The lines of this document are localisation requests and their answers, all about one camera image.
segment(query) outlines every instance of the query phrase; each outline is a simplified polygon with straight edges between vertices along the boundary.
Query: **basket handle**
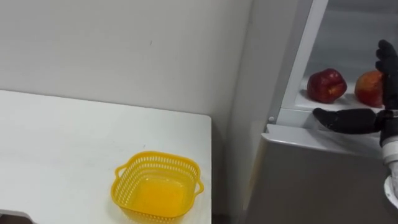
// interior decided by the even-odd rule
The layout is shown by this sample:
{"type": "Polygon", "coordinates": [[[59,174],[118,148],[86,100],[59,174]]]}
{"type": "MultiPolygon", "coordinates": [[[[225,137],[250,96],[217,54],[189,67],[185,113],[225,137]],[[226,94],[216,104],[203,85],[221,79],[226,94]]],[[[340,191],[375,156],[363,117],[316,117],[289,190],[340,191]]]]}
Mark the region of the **basket handle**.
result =
{"type": "Polygon", "coordinates": [[[116,179],[120,178],[119,172],[126,167],[127,167],[127,164],[124,164],[124,165],[121,165],[118,168],[116,168],[116,170],[114,170],[114,175],[116,176],[116,179]]]}
{"type": "Polygon", "coordinates": [[[198,196],[198,194],[202,193],[205,190],[205,186],[203,185],[200,179],[198,179],[198,184],[199,184],[199,190],[193,194],[194,197],[198,196]]]}

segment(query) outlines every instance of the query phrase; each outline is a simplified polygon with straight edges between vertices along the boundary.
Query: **refrigerator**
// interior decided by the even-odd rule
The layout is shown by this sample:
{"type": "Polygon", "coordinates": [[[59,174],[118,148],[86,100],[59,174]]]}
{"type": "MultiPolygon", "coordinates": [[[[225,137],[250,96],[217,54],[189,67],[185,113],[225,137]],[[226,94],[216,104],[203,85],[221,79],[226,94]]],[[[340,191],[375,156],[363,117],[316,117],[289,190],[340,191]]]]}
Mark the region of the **refrigerator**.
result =
{"type": "Polygon", "coordinates": [[[227,156],[236,173],[228,177],[229,210],[238,223],[398,222],[384,195],[389,171],[379,134],[333,133],[311,114],[370,108],[354,88],[375,70],[381,39],[398,48],[397,0],[254,1],[227,156]],[[348,86],[329,104],[307,95],[310,75],[326,68],[348,86]]]}

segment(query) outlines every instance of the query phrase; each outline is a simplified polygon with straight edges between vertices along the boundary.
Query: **white wall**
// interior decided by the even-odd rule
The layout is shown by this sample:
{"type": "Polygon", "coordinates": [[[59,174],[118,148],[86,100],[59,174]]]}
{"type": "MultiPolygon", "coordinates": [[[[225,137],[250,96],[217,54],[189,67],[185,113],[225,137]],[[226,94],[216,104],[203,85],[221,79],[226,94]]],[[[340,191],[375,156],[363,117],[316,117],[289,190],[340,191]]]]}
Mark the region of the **white wall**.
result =
{"type": "Polygon", "coordinates": [[[0,1],[0,88],[210,114],[223,134],[250,2],[0,1]]]}

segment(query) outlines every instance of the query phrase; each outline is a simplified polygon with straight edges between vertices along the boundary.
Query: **white table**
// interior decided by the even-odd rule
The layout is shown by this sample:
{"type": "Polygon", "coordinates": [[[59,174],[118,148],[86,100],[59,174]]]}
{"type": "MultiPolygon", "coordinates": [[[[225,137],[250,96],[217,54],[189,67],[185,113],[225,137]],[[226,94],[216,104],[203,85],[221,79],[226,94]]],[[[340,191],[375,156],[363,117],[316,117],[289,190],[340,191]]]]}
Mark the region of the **white table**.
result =
{"type": "Polygon", "coordinates": [[[38,224],[131,223],[111,200],[114,170],[154,150],[185,156],[205,191],[181,223],[211,223],[211,119],[0,91],[0,210],[38,224]]]}

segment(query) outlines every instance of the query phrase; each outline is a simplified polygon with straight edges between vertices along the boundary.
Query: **gray surface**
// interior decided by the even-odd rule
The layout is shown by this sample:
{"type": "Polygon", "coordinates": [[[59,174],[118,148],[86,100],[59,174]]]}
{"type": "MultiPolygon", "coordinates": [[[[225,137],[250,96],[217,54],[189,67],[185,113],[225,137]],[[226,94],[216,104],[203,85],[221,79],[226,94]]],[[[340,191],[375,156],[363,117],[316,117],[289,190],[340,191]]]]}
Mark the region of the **gray surface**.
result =
{"type": "Polygon", "coordinates": [[[269,144],[243,223],[393,224],[382,161],[269,144]]]}

